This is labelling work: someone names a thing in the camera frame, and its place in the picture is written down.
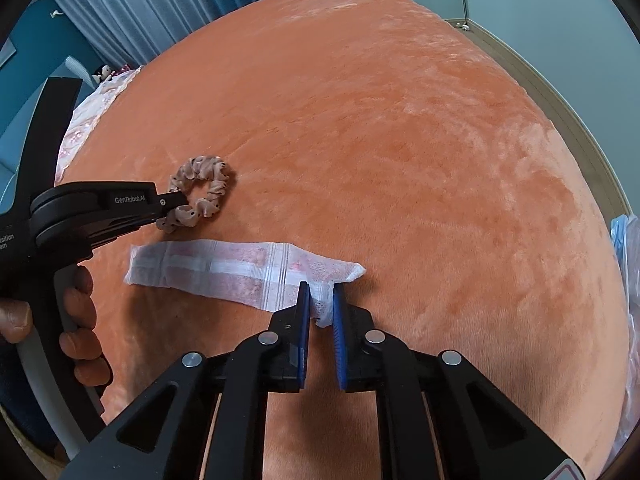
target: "pink scrunchie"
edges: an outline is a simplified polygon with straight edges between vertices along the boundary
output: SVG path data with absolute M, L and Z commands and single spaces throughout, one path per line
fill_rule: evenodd
M 200 218 L 210 218 L 220 211 L 218 200 L 226 193 L 228 176 L 222 173 L 226 164 L 218 156 L 190 158 L 169 177 L 169 192 L 181 191 L 189 194 L 196 180 L 209 180 L 206 198 L 196 200 L 195 206 L 181 205 L 169 211 L 166 218 L 156 221 L 156 227 L 165 233 L 173 233 L 178 227 L 194 227 Z

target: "white sanitary pad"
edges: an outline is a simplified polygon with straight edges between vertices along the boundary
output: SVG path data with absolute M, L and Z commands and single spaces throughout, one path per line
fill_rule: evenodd
M 352 282 L 364 273 L 360 264 L 291 244 L 192 240 L 132 246 L 124 281 L 178 288 L 268 312 L 295 305 L 300 282 L 307 282 L 313 297 L 311 315 L 325 327 L 333 320 L 334 283 Z

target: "bed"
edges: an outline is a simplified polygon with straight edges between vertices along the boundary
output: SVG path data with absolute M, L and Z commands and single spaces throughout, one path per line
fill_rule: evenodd
M 411 348 L 460 350 L 599 475 L 628 354 L 607 226 L 553 124 L 459 31 L 409 0 L 261 0 L 144 67 L 64 182 L 165 191 L 197 155 L 234 171 L 213 220 L 148 226 L 88 262 L 107 420 L 184 352 L 231 351 L 269 319 L 125 285 L 131 244 L 290 242 L 361 263 L 351 303 Z M 378 476 L 374 397 L 338 391 L 332 352 L 312 330 L 306 389 L 270 397 L 265 478 Z

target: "finger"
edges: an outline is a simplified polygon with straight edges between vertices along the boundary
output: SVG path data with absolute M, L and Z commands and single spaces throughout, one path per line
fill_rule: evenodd
M 85 266 L 79 266 L 78 270 L 76 270 L 76 275 L 74 276 L 74 286 L 80 292 L 84 292 L 89 296 L 94 293 L 94 279 Z
M 33 326 L 29 304 L 24 301 L 0 301 L 0 334 L 9 343 L 22 341 Z
M 60 334 L 60 348 L 72 359 L 92 360 L 102 355 L 98 336 L 86 328 Z
M 89 295 L 76 288 L 66 288 L 63 301 L 65 310 L 79 326 L 91 330 L 95 328 L 98 316 L 95 313 L 94 301 Z
M 101 386 L 111 379 L 111 370 L 104 358 L 93 361 L 81 361 L 76 365 L 74 375 L 84 386 Z

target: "plastic bag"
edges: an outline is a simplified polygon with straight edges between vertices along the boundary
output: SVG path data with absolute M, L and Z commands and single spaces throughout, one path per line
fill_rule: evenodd
M 640 419 L 640 220 L 619 216 L 611 221 L 611 241 L 625 287 L 629 323 L 629 368 L 625 403 L 607 465 L 620 452 Z

